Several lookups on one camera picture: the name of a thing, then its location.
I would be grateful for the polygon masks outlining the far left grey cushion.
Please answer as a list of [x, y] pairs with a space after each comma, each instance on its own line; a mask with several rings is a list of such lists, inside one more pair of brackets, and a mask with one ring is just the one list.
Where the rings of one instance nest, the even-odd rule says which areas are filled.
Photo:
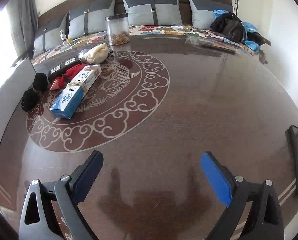
[[67, 34], [68, 13], [39, 27], [35, 33], [33, 58], [62, 45], [61, 31]]

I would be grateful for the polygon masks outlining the far right grey cushion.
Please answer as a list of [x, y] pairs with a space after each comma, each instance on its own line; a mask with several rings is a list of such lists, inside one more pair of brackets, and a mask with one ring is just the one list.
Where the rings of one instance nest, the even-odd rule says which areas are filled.
[[192, 25], [198, 29], [210, 29], [212, 22], [216, 19], [215, 10], [233, 12], [233, 7], [228, 4], [212, 0], [189, 0], [192, 11]]

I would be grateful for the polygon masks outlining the black brown bag pile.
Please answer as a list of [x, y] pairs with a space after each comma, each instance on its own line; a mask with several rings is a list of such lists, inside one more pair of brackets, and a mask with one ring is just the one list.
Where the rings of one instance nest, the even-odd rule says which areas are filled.
[[210, 28], [236, 43], [244, 43], [245, 45], [255, 43], [259, 46], [271, 45], [271, 42], [264, 38], [253, 24], [243, 22], [232, 12], [225, 12], [216, 16]]

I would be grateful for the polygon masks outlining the cream towel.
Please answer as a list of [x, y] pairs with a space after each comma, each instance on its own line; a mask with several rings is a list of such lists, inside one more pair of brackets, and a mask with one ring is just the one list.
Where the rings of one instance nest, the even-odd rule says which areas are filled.
[[91, 64], [100, 64], [108, 57], [109, 48], [103, 43], [95, 46], [90, 49], [87, 53], [84, 54], [84, 60], [86, 63]]

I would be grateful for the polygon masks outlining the black rectangular box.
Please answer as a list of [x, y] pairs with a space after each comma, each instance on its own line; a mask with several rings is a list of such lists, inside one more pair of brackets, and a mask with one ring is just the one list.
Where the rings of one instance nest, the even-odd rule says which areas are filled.
[[70, 59], [67, 59], [63, 61], [62, 63], [58, 64], [56, 67], [53, 67], [49, 72], [48, 72], [48, 81], [50, 83], [53, 83], [54, 80], [61, 76], [62, 74], [65, 74], [69, 68], [76, 66], [77, 64], [80, 64], [81, 60], [78, 56], [71, 57]]

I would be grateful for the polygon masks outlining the grey cushion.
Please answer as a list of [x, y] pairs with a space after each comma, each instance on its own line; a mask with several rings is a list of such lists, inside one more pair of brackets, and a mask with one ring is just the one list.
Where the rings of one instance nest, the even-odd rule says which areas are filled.
[[233, 12], [233, 7], [228, 4], [212, 0], [189, 0], [192, 11], [192, 25], [198, 29], [210, 29], [212, 22], [216, 19], [215, 10]]
[[73, 40], [105, 31], [105, 18], [114, 15], [115, 1], [95, 0], [70, 10], [68, 38]]
[[62, 45], [61, 31], [67, 34], [68, 13], [39, 27], [35, 33], [33, 58]]
[[129, 25], [182, 25], [179, 0], [123, 0]]

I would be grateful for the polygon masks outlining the red snack bag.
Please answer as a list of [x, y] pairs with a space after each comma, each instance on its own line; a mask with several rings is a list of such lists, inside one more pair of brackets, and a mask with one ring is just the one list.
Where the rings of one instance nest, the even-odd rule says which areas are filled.
[[65, 83], [72, 80], [84, 66], [86, 66], [86, 64], [79, 63], [69, 68], [64, 74], [53, 81], [50, 91], [64, 88]]

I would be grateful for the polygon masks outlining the clear plastic jar black lid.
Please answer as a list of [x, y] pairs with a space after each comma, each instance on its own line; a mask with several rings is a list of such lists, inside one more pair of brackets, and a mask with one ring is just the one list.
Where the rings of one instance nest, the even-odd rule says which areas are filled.
[[105, 17], [107, 36], [111, 46], [117, 46], [130, 41], [128, 13]]

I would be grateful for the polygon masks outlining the grey curtain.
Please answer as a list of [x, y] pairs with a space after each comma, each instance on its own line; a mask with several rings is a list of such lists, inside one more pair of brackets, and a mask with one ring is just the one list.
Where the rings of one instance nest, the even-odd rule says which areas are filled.
[[35, 32], [38, 27], [35, 0], [9, 0], [7, 13], [11, 25], [11, 36], [18, 56], [32, 52]]

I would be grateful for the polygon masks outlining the blue garment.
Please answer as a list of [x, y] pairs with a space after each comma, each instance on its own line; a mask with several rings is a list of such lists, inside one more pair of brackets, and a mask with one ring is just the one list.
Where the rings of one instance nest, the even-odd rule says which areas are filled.
[[259, 34], [254, 25], [243, 22], [236, 14], [222, 9], [214, 10], [213, 15], [215, 20], [210, 26], [213, 31], [224, 35], [233, 42], [242, 43], [249, 49], [259, 52], [260, 44], [252, 37], [253, 34]]

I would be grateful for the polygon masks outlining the small white lotion bottle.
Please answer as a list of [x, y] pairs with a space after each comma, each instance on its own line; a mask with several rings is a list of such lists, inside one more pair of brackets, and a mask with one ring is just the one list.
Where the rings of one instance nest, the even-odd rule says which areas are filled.
[[67, 42], [67, 37], [63, 30], [60, 30], [60, 37], [61, 37], [62, 44], [66, 46], [68, 42]]

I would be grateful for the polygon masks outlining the grey board panel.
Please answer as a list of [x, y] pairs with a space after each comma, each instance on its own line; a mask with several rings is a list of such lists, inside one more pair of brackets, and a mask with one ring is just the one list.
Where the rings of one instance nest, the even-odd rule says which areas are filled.
[[26, 58], [0, 87], [0, 143], [14, 110], [23, 93], [32, 85], [35, 75], [30, 59]]

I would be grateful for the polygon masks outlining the blue white medicine box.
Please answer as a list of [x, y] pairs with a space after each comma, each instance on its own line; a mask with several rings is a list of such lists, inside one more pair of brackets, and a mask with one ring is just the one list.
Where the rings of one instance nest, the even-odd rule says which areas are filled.
[[101, 73], [99, 64], [84, 66], [51, 105], [51, 113], [56, 118], [70, 119]]

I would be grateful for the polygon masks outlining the floral bed cover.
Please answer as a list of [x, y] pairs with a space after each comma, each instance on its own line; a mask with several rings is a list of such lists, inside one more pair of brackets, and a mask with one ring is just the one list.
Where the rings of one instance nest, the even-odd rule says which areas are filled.
[[[197, 29], [191, 25], [184, 26], [165, 26], [165, 25], [138, 25], [132, 26], [130, 29], [130, 35], [182, 35], [182, 36], [193, 36], [198, 38], [206, 38], [210, 40], [215, 40], [219, 42], [228, 43], [231, 45], [238, 46], [242, 48], [250, 55], [259, 59], [259, 62], [262, 64], [267, 64], [266, 55], [262, 50], [254, 51], [249, 46], [232, 42], [227, 38], [221, 37], [220, 34], [217, 34], [211, 30], [206, 29]], [[46, 52], [34, 57], [32, 59], [32, 64], [36, 65], [42, 61], [45, 61], [55, 55], [68, 51], [74, 48], [81, 48], [86, 44], [94, 44], [97, 42], [102, 42], [107, 38], [107, 32], [101, 31], [99, 33], [90, 34], [87, 36], [82, 36], [80, 38], [74, 39], [67, 46], [58, 45], [54, 48], [47, 50]]]

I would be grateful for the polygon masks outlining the black knit hat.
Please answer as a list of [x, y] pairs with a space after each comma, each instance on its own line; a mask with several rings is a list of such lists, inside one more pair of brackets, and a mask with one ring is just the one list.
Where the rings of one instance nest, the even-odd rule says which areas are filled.
[[21, 100], [21, 108], [28, 112], [39, 103], [41, 95], [48, 88], [48, 79], [44, 73], [36, 73], [32, 86], [27, 89]]

